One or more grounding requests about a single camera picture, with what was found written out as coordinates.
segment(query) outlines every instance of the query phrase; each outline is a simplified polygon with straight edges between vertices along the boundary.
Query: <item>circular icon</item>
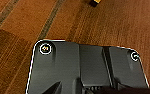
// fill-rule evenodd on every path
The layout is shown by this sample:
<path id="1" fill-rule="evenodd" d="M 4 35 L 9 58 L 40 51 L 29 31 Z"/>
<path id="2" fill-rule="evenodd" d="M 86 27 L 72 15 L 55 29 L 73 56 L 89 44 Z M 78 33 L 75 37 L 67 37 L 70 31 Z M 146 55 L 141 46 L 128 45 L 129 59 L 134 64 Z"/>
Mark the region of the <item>circular icon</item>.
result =
<path id="1" fill-rule="evenodd" d="M 136 52 L 131 53 L 131 58 L 133 61 L 137 61 L 139 59 L 139 55 Z"/>
<path id="2" fill-rule="evenodd" d="M 51 53 L 51 49 L 52 49 L 52 47 L 51 47 L 51 45 L 48 44 L 48 43 L 44 43 L 44 44 L 42 44 L 42 45 L 40 46 L 40 52 L 41 52 L 42 54 L 50 54 L 50 53 Z"/>

